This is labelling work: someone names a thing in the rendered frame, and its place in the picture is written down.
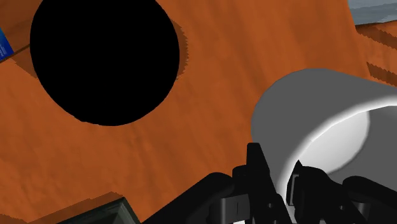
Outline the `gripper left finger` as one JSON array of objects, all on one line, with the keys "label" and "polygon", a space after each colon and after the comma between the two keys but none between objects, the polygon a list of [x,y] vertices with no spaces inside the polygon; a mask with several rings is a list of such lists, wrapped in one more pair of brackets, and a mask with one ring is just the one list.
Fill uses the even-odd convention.
[{"label": "gripper left finger", "polygon": [[246,164],[232,175],[213,172],[143,224],[293,224],[276,192],[258,143],[247,145]]}]

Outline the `blue box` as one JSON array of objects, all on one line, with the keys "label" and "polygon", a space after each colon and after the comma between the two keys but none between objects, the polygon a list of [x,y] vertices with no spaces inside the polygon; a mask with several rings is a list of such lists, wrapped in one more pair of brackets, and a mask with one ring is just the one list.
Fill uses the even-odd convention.
[{"label": "blue box", "polygon": [[14,54],[14,51],[7,40],[3,30],[0,28],[0,63],[7,60]]}]

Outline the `black round object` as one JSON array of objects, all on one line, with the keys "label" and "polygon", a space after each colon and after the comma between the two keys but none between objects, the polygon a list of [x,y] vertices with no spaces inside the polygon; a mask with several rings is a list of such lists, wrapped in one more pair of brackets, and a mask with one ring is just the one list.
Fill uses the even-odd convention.
[{"label": "black round object", "polygon": [[42,0],[30,54],[40,84],[64,111],[103,126],[153,111],[180,62],[175,28],[157,0]]}]

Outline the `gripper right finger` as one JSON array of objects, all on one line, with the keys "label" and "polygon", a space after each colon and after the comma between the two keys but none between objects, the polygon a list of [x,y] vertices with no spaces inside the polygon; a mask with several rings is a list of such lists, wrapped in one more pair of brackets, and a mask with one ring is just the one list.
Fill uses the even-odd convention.
[{"label": "gripper right finger", "polygon": [[361,176],[341,184],[323,170],[296,162],[286,202],[298,224],[397,224],[397,191]]}]

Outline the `dark green box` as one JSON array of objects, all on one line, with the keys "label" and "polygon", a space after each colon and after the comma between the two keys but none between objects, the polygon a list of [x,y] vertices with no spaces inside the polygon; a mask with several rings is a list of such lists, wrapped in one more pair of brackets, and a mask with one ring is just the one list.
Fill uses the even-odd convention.
[{"label": "dark green box", "polygon": [[125,197],[116,199],[57,224],[141,224]]}]

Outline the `white cup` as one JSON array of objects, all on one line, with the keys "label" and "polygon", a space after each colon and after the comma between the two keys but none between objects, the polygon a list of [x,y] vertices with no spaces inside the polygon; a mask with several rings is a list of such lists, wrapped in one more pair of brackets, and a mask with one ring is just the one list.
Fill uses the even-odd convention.
[{"label": "white cup", "polygon": [[251,117],[277,193],[297,162],[341,183],[363,176],[397,207],[397,87],[329,69],[303,69],[264,91]]}]

